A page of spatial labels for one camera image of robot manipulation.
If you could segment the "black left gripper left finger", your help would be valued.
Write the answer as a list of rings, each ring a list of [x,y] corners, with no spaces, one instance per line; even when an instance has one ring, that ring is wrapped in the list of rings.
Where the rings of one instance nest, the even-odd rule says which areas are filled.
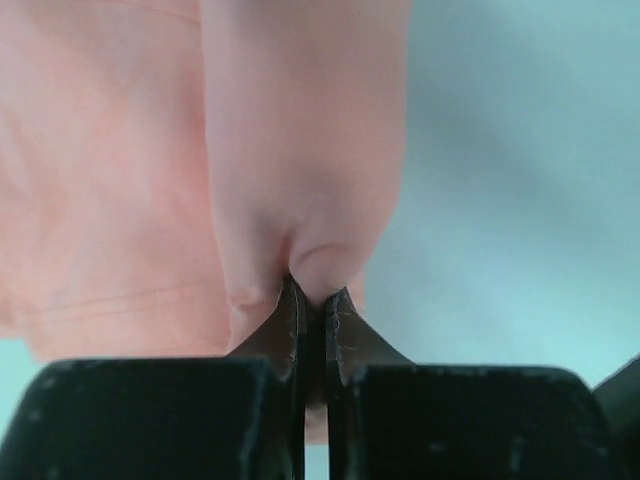
[[[287,280],[226,357],[56,361],[1,443],[5,479],[300,479],[306,307]]]

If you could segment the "salmon pink polo shirt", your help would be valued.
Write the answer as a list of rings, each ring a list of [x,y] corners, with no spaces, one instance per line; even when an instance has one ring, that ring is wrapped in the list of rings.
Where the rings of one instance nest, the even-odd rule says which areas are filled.
[[[1,333],[214,356],[292,275],[364,302],[397,204],[407,1],[5,1]]]

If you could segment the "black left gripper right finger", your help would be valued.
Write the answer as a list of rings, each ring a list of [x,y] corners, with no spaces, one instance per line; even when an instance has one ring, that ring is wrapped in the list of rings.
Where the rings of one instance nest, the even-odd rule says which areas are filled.
[[[619,444],[574,373],[417,365],[358,314],[325,305],[333,479],[626,479]]]

